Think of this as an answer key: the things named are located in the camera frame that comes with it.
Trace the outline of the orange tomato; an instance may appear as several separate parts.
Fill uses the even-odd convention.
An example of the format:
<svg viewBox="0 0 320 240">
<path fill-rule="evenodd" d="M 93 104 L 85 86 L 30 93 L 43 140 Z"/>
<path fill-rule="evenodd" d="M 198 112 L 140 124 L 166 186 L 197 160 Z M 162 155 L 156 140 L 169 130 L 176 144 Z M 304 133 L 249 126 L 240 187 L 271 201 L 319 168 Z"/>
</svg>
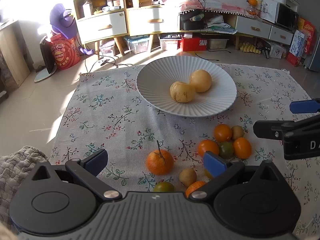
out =
<svg viewBox="0 0 320 240">
<path fill-rule="evenodd" d="M 207 151 L 210 151 L 215 155 L 219 155 L 220 153 L 219 146 L 216 142 L 205 139 L 198 144 L 197 152 L 201 157 L 203 157 Z"/>
<path fill-rule="evenodd" d="M 232 130 L 226 124 L 215 126 L 213 136 L 217 142 L 230 141 L 232 138 Z"/>
<path fill-rule="evenodd" d="M 233 142 L 234 155 L 240 159 L 248 159 L 252 154 L 250 142 L 243 137 L 239 137 Z"/>
</svg>

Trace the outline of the orange mandarin with stem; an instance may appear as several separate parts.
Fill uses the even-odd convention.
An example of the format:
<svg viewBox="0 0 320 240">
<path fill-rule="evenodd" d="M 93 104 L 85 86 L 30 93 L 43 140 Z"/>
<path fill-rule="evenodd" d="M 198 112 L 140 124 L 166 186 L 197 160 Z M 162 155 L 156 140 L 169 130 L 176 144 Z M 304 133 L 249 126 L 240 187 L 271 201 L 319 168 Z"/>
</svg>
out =
<svg viewBox="0 0 320 240">
<path fill-rule="evenodd" d="M 150 152 L 146 158 L 146 167 L 154 175 L 169 174 L 174 168 L 174 159 L 170 152 L 162 150 L 157 141 L 157 150 Z"/>
</svg>

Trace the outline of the yellow pear back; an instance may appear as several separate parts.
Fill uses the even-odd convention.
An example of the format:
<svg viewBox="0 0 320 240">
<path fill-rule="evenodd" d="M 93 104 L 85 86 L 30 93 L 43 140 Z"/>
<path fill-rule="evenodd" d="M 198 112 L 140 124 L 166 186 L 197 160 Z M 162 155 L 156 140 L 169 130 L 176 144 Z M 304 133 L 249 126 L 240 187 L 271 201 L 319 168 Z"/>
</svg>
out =
<svg viewBox="0 0 320 240">
<path fill-rule="evenodd" d="M 190 75 L 189 83 L 196 92 L 203 93 L 212 86 L 212 77 L 207 71 L 198 69 Z"/>
</svg>

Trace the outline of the brown kiwi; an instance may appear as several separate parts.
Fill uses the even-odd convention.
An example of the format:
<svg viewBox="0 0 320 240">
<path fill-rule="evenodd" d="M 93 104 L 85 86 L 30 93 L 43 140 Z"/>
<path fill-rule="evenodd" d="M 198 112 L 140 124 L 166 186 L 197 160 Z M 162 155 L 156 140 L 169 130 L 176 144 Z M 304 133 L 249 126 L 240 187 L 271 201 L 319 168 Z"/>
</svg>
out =
<svg viewBox="0 0 320 240">
<path fill-rule="evenodd" d="M 231 128 L 231 130 L 232 130 L 232 140 L 233 141 L 244 136 L 244 130 L 241 126 L 238 126 L 238 125 L 233 126 Z"/>
<path fill-rule="evenodd" d="M 192 168 L 186 168 L 179 174 L 179 181 L 185 186 L 189 187 L 197 181 L 197 174 Z"/>
</svg>

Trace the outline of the wooden desk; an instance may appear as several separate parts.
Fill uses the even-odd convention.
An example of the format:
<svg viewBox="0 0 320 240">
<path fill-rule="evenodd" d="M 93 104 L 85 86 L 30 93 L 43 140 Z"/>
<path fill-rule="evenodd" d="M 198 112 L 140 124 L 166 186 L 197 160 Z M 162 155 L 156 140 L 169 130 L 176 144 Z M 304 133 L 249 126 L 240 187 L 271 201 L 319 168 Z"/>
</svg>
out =
<svg viewBox="0 0 320 240">
<path fill-rule="evenodd" d="M 14 32 L 14 24 L 16 23 L 18 22 L 11 20 L 1 24 L 1 53 L 16 86 L 20 87 L 30 74 L 30 70 L 19 48 Z"/>
</svg>

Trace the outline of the white microwave oven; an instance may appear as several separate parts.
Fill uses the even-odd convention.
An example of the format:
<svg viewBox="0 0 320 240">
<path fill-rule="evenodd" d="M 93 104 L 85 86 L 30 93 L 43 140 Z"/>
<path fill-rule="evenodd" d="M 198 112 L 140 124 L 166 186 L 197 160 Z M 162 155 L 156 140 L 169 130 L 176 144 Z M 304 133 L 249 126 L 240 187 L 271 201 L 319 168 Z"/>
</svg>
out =
<svg viewBox="0 0 320 240">
<path fill-rule="evenodd" d="M 299 16 L 283 3 L 274 0 L 261 0 L 260 18 L 283 28 L 295 30 Z"/>
</svg>

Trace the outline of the black floor heater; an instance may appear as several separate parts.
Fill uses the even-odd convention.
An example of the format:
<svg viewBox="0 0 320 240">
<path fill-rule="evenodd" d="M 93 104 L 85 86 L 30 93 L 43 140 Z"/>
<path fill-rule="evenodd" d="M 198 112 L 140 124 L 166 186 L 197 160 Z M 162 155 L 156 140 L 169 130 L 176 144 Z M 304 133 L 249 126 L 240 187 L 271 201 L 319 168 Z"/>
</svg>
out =
<svg viewBox="0 0 320 240">
<path fill-rule="evenodd" d="M 55 59 L 51 52 L 51 43 L 47 38 L 47 36 L 44 36 L 40 41 L 40 51 L 43 62 L 41 62 L 41 64 L 36 68 L 36 76 L 34 79 L 35 83 L 51 77 L 57 70 Z"/>
</svg>

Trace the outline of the clear storage bin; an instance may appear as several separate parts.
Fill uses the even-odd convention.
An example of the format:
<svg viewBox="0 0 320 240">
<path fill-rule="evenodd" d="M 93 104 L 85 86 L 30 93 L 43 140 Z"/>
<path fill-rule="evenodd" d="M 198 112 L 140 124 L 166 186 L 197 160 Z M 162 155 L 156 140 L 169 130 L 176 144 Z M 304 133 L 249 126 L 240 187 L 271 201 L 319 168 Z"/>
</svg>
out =
<svg viewBox="0 0 320 240">
<path fill-rule="evenodd" d="M 149 35 L 125 36 L 129 51 L 134 54 L 146 52 L 149 46 Z"/>
</svg>

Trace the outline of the green mandarin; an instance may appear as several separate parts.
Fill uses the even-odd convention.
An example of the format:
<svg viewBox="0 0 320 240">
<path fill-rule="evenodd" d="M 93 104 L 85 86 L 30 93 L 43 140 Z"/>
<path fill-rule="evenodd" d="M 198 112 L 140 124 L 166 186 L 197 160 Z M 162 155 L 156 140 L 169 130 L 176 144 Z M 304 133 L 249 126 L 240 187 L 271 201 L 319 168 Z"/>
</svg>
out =
<svg viewBox="0 0 320 240">
<path fill-rule="evenodd" d="M 159 182 L 153 188 L 153 192 L 174 192 L 174 191 L 175 191 L 174 185 L 172 185 L 172 183 L 167 181 Z"/>
</svg>

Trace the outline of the white ribbed plate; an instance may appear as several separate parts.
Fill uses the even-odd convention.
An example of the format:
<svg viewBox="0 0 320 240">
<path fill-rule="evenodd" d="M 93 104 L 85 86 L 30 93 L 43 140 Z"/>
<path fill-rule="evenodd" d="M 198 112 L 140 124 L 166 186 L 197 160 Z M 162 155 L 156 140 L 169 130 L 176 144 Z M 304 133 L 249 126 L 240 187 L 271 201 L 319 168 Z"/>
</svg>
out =
<svg viewBox="0 0 320 240">
<path fill-rule="evenodd" d="M 157 109 L 192 118 L 222 113 L 237 96 L 235 82 L 225 70 L 191 56 L 150 62 L 139 71 L 136 87 Z"/>
</svg>

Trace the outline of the green tomato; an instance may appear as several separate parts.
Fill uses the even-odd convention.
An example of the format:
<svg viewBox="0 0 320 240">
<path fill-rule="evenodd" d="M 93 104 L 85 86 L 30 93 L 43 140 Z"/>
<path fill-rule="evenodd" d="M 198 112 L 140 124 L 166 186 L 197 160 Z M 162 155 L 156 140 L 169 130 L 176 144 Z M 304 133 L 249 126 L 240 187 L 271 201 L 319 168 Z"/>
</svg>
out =
<svg viewBox="0 0 320 240">
<path fill-rule="evenodd" d="M 234 155 L 233 143 L 230 141 L 224 141 L 219 143 L 219 156 L 223 159 L 229 159 Z"/>
</svg>

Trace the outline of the small orange mandarin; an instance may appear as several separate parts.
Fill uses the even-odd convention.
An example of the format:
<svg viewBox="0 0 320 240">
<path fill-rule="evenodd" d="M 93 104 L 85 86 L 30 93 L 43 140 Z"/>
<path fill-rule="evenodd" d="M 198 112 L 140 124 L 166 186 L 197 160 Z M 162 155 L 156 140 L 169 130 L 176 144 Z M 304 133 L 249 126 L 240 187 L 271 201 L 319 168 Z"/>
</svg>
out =
<svg viewBox="0 0 320 240">
<path fill-rule="evenodd" d="M 194 192 L 197 191 L 199 188 L 201 188 L 202 186 L 204 186 L 206 184 L 205 181 L 199 180 L 199 181 L 195 181 L 194 183 L 192 183 L 190 186 L 188 186 L 188 188 L 185 191 L 185 196 L 187 198 L 189 198 L 189 195 Z"/>
</svg>

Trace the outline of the yellow pear front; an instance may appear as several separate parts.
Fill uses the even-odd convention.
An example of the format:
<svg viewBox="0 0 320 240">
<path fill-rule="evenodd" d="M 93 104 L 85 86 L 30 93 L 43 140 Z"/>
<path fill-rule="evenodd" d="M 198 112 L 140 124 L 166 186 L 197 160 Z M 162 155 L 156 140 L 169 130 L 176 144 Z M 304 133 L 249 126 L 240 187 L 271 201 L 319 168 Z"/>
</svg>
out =
<svg viewBox="0 0 320 240">
<path fill-rule="evenodd" d="M 176 81 L 170 86 L 170 95 L 176 102 L 191 102 L 195 98 L 195 94 L 195 88 L 185 82 Z"/>
</svg>

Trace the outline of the orange tomato top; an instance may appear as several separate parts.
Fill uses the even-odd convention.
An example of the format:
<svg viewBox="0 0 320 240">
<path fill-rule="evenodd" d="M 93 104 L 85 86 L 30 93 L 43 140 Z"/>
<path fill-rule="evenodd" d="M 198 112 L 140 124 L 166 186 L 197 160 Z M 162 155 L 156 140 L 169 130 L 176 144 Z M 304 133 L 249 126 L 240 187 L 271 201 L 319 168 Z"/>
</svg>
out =
<svg viewBox="0 0 320 240">
<path fill-rule="evenodd" d="M 226 124 L 215 126 L 213 136 L 217 142 L 230 141 L 232 138 L 232 130 Z"/>
</svg>

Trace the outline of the low TV cabinet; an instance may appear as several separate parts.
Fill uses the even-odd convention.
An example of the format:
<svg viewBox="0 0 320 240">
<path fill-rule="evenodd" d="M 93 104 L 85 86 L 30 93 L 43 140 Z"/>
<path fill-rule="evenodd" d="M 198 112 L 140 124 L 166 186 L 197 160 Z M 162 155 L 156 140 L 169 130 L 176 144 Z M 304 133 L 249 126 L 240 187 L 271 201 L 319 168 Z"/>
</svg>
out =
<svg viewBox="0 0 320 240">
<path fill-rule="evenodd" d="M 223 9 L 192 7 L 182 11 L 169 5 L 130 8 L 126 11 L 131 36 L 201 33 L 204 35 L 234 35 L 236 47 L 240 37 L 264 38 L 290 45 L 293 31 L 258 16 Z"/>
</svg>

